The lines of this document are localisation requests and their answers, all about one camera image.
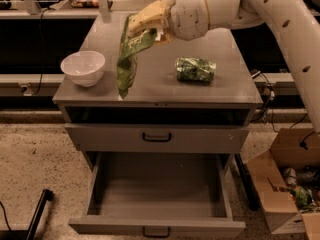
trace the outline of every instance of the gray cabinet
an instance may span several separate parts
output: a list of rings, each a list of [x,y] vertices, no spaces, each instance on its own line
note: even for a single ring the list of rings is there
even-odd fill
[[[126,14],[98,17],[82,49],[105,54],[97,85],[65,79],[54,102],[67,132],[92,169],[83,216],[69,221],[85,234],[234,237],[224,182],[226,160],[241,151],[260,95],[229,30],[175,40],[139,54],[134,86],[125,100],[116,87],[116,58]],[[182,56],[217,64],[208,85],[179,82]]]

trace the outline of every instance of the cabinet top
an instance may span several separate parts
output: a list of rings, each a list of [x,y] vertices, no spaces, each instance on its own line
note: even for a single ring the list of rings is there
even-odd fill
[[[119,100],[116,64],[120,37],[128,14],[110,13],[109,22],[98,16],[81,50],[95,50],[106,57],[105,73],[92,87],[85,88],[65,78],[53,100],[56,104],[103,106],[128,104],[233,104],[257,106],[260,95],[230,30],[215,29],[192,41],[175,39],[168,45],[153,46],[138,54],[133,86],[124,101]],[[179,57],[198,57],[216,63],[210,84],[180,82],[175,61]]]

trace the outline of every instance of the cardboard box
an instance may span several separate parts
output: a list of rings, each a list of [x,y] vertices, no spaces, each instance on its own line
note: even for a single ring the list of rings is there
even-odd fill
[[[249,160],[248,171],[260,198],[268,227],[272,234],[303,233],[309,240],[320,239],[320,213],[301,214],[290,193],[274,192],[269,181],[285,187],[279,168],[303,169],[307,165],[320,167],[320,136],[313,129],[281,129],[265,153]]]

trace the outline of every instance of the drawer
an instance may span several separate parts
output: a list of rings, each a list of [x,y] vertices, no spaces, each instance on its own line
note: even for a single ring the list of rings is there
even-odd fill
[[[238,153],[248,135],[246,128],[67,124],[78,150],[114,152]]]
[[[218,155],[99,153],[80,234],[235,237]]]

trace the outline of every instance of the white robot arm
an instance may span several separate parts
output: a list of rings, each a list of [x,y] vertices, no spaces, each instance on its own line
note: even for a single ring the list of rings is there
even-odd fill
[[[164,0],[137,14],[127,33],[156,27],[163,28],[165,41],[172,36],[192,40],[214,28],[248,28],[263,22],[274,34],[319,134],[320,26],[303,0]]]

